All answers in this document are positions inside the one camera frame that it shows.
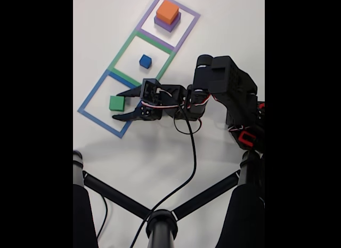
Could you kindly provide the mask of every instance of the robotic arm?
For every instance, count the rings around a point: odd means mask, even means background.
[[[229,56],[199,56],[193,84],[187,89],[181,85],[161,85],[156,79],[144,79],[141,86],[118,96],[141,98],[133,112],[112,116],[120,121],[159,120],[163,110],[174,119],[184,119],[179,106],[190,121],[197,121],[212,96],[228,109],[226,124],[239,147],[265,152],[265,102],[257,100],[256,84]]]
[[[159,120],[163,110],[174,120],[185,119],[185,114],[190,121],[200,121],[210,96],[227,108],[228,131],[239,147],[246,150],[240,170],[178,206],[173,212],[178,220],[185,217],[235,186],[237,175],[237,188],[232,193],[216,248],[264,247],[265,102],[257,100],[257,86],[251,77],[239,69],[229,56],[213,58],[201,55],[197,60],[193,84],[187,89],[181,85],[161,85],[156,79],[144,79],[141,86],[118,96],[141,99],[133,112],[112,116],[124,122]],[[141,219],[149,213],[149,209],[95,177],[83,179],[82,168],[82,156],[74,151],[73,247],[97,248],[90,200],[84,189],[86,181],[86,186]],[[171,212],[166,210],[152,213],[147,225],[147,236],[150,240],[148,247],[174,247],[177,226],[175,218],[172,221],[173,217]]]

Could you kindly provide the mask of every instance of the purple square outline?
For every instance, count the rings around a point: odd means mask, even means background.
[[[193,27],[195,26],[195,24],[197,23],[200,14],[189,9],[188,7],[178,3],[175,0],[168,0],[174,4],[176,4],[177,6],[179,6],[179,8],[181,10],[184,10],[185,12],[188,12],[189,14],[194,16],[194,19],[192,20],[191,24],[188,26],[186,32],[183,34],[183,36],[181,37],[180,41],[178,42],[178,44],[176,45],[176,47],[171,46],[170,44],[166,43],[165,41],[161,40],[160,38],[152,35],[151,33],[145,31],[144,29],[142,29],[142,25],[144,24],[144,22],[146,21],[146,19],[148,18],[148,16],[151,14],[152,10],[155,8],[155,6],[157,5],[157,3],[160,0],[154,0],[152,2],[152,4],[150,5],[150,7],[148,8],[148,10],[146,11],[146,13],[144,14],[144,16],[142,17],[142,19],[140,20],[140,22],[137,24],[136,26],[136,30],[139,31],[140,33],[148,36],[149,38],[153,39],[154,41],[158,42],[159,44],[162,44],[163,46],[165,46],[166,48],[172,50],[173,52],[178,52],[178,50],[180,49],[181,45],[183,44],[183,42],[185,42],[186,38],[188,37],[189,33],[191,32],[191,30],[193,29]]]

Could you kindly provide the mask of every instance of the black metal pole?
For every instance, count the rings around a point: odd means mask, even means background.
[[[193,197],[192,199],[174,209],[173,212],[175,213],[177,220],[181,220],[188,214],[194,212],[195,210],[199,209],[200,207],[204,206],[205,204],[209,203],[213,199],[219,197],[221,194],[236,186],[239,179],[236,173],[239,175],[240,170],[232,173],[230,176],[221,180],[217,184],[214,184],[212,187],[206,189],[199,195]]]
[[[102,196],[106,197],[132,214],[140,217],[141,219],[144,219],[150,212],[147,207],[115,190],[86,171],[83,171],[83,176],[85,186],[91,188],[93,191],[101,194]]]
[[[176,220],[171,212],[167,210],[153,212],[146,228],[148,248],[174,248],[177,230]]]

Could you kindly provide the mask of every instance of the white table surface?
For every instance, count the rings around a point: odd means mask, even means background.
[[[152,208],[182,184],[193,168],[189,135],[170,117],[136,121],[122,139],[77,112],[153,0],[74,0],[74,147],[84,169],[125,195]],[[176,0],[201,17],[161,78],[163,84],[193,81],[197,57],[230,55],[258,86],[265,100],[265,0]],[[194,135],[198,167],[193,180],[160,209],[172,210],[239,169],[243,150],[224,129],[226,109],[209,100],[203,127]],[[88,189],[96,231],[105,208]],[[215,247],[232,190],[178,222],[176,248]],[[99,239],[101,248],[130,246],[141,219],[108,201],[109,215]],[[135,247],[147,248],[145,227]]]

